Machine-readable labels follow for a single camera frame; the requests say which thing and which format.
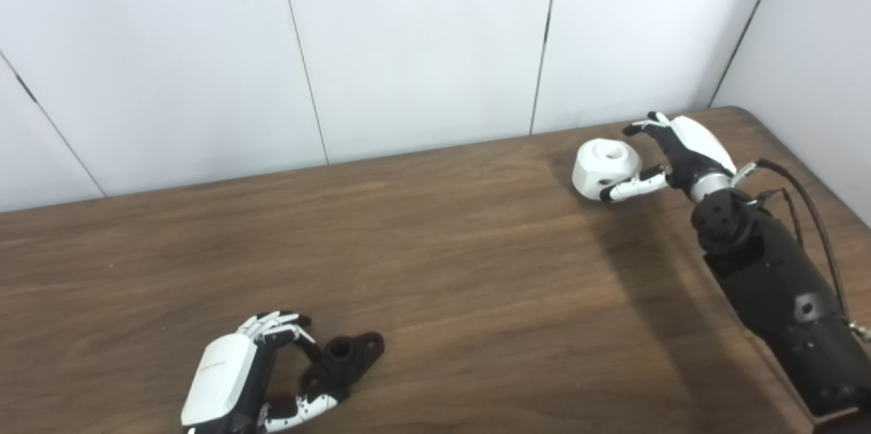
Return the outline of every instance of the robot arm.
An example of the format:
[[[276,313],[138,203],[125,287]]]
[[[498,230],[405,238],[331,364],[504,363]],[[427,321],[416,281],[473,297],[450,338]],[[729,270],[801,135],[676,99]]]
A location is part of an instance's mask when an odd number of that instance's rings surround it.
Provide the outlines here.
[[[716,137],[685,117],[669,121],[651,112],[648,120],[623,130],[627,136],[637,133],[653,137],[669,162],[648,169],[654,174],[648,180],[663,178],[696,204],[691,223],[707,266],[743,325],[765,341],[810,412],[828,416],[871,408],[871,360],[853,337],[858,328],[792,233],[736,188],[756,164],[736,171]],[[601,200],[644,193],[632,191],[642,174],[606,187]],[[842,423],[847,428],[826,422],[816,432],[871,432],[867,415],[853,414]]]
[[[311,319],[293,312],[274,311],[252,316],[233,334],[224,335],[206,347],[199,361],[187,400],[181,412],[184,434],[262,434],[295,427],[337,406],[349,397],[356,382],[383,353],[379,334],[364,337],[377,341],[368,347],[366,362],[344,361],[340,368],[320,376],[326,388],[315,388],[310,376],[336,361],[336,341],[345,344],[341,359],[360,356],[367,344],[337,337],[321,352],[303,327]],[[292,400],[270,405],[264,400],[278,348],[295,344],[302,348],[310,366],[303,375],[301,393]]]

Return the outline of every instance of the cable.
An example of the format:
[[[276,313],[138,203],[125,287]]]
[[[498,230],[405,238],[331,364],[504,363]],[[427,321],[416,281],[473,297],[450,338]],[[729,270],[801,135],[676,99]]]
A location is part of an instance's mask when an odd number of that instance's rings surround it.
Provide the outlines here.
[[[847,297],[844,294],[844,283],[841,282],[840,279],[840,269],[838,267],[837,261],[834,260],[834,251],[832,249],[832,243],[828,239],[828,232],[825,230],[825,226],[822,223],[822,218],[819,217],[819,212],[814,205],[814,201],[811,201],[811,197],[808,194],[808,191],[805,191],[805,188],[802,186],[802,183],[793,176],[792,173],[786,170],[783,165],[777,164],[775,162],[769,161],[767,158],[760,158],[756,161],[756,165],[758,167],[766,168],[774,173],[777,173],[779,176],[784,177],[784,179],[788,180],[799,193],[799,196],[802,196],[803,201],[805,201],[806,207],[808,207],[808,211],[811,214],[811,218],[814,219],[814,225],[817,227],[817,232],[819,233],[819,239],[822,241],[822,248],[825,251],[825,260],[828,261],[828,269],[832,274],[832,282],[834,283],[834,291],[838,295],[838,303],[840,304],[840,313],[849,320],[849,311],[847,310]]]
[[[763,191],[763,192],[759,193],[758,196],[756,196],[756,201],[758,201],[760,207],[762,207],[763,205],[765,205],[765,202],[768,201],[769,198],[771,198],[774,195],[777,195],[777,193],[781,193],[783,195],[784,201],[787,202],[787,205],[789,207],[789,216],[793,219],[793,229],[795,231],[795,240],[797,243],[799,243],[799,247],[804,248],[805,247],[805,239],[804,239],[804,236],[802,235],[802,223],[800,223],[799,214],[795,210],[795,203],[793,203],[793,197],[789,195],[789,192],[787,191],[786,187],[781,187],[780,189],[769,189],[768,191]]]

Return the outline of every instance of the wooden table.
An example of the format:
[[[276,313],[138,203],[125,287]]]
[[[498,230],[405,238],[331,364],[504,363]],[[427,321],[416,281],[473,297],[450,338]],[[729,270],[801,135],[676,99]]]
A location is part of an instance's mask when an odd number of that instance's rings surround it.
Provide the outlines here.
[[[871,322],[868,228],[746,112],[691,117],[738,165],[766,156],[808,184]],[[348,402],[292,432],[809,432],[703,265],[685,196],[573,192],[578,146],[622,125],[0,214],[2,431],[178,432],[206,344],[292,309],[318,340],[387,344]],[[272,390],[305,365],[286,350]]]

